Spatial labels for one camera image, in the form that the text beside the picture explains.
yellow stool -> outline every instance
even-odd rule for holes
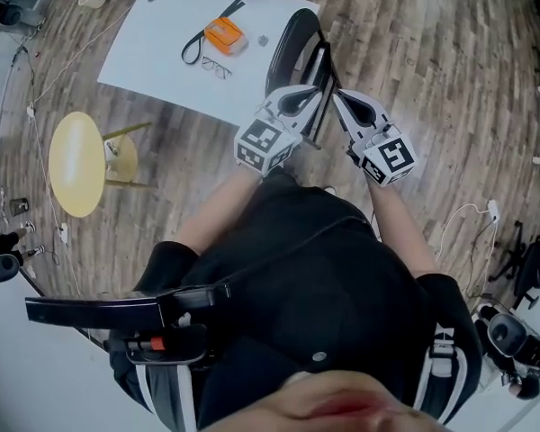
[[[85,113],[64,117],[52,136],[48,163],[52,191],[65,212],[77,218],[93,212],[105,185],[151,188],[132,182],[138,153],[128,136],[150,125],[141,123],[102,136]]]

orange box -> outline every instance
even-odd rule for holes
[[[228,18],[218,18],[212,21],[204,29],[204,36],[227,56],[241,52],[248,45],[248,39],[244,32]]]

black lanyard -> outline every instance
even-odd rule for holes
[[[228,8],[226,8],[222,14],[218,17],[220,18],[227,18],[228,16],[230,16],[231,14],[234,14],[237,10],[239,10],[242,6],[244,6],[245,3],[242,2],[242,0],[234,0],[230,6]],[[196,35],[194,35],[190,41],[188,41],[188,43],[186,43],[186,45],[184,46],[184,48],[182,49],[182,61],[185,62],[186,64],[188,64],[189,66],[193,66],[194,64],[196,64],[196,62],[198,62],[198,59],[200,59],[200,55],[202,54],[202,39],[204,38],[204,29],[202,29],[201,31],[199,31]],[[198,42],[198,54],[196,55],[196,58],[191,61],[191,62],[188,62],[186,59],[185,59],[185,55],[186,55],[186,52],[188,51],[188,49],[194,45],[196,42]]]

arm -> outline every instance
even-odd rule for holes
[[[175,241],[201,255],[239,218],[262,176],[243,166],[220,184],[176,233]]]
[[[414,278],[437,273],[426,239],[396,189],[380,187],[370,180],[368,187],[382,243],[394,250]]]

wooden floor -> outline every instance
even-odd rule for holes
[[[108,0],[98,11],[77,0],[48,0],[48,23],[29,44],[38,95],[74,53],[135,0]],[[398,186],[429,243],[438,250],[450,214],[464,203],[484,209],[498,201],[498,240],[509,245],[513,224],[526,241],[540,234],[539,79],[532,45],[540,22],[528,0],[311,0],[332,43],[344,87],[378,98],[409,133],[420,164]],[[66,215],[68,254],[55,234],[33,127],[25,117],[32,99],[25,61],[15,68],[0,130],[0,187],[6,200],[26,196],[38,232],[25,245],[44,244],[51,255],[31,263],[46,294],[126,291],[138,281],[155,243],[170,239],[180,222],[234,167],[235,128],[170,103],[96,83],[113,38],[109,30],[60,77],[37,104],[38,131],[47,160],[52,132],[73,111],[89,113],[103,132],[150,121],[132,134],[141,158],[138,181],[151,191],[108,188],[95,212]],[[370,216],[365,177],[346,157],[347,137],[330,114],[319,138],[322,151],[303,148],[292,159],[305,185],[334,185]],[[466,209],[445,237],[440,264],[465,287],[474,236],[488,223]],[[10,220],[10,228],[20,219]],[[6,230],[3,222],[0,227]],[[482,286],[492,230],[477,243],[473,280]],[[492,270],[501,256],[494,251]],[[500,281],[493,288],[502,295]]]

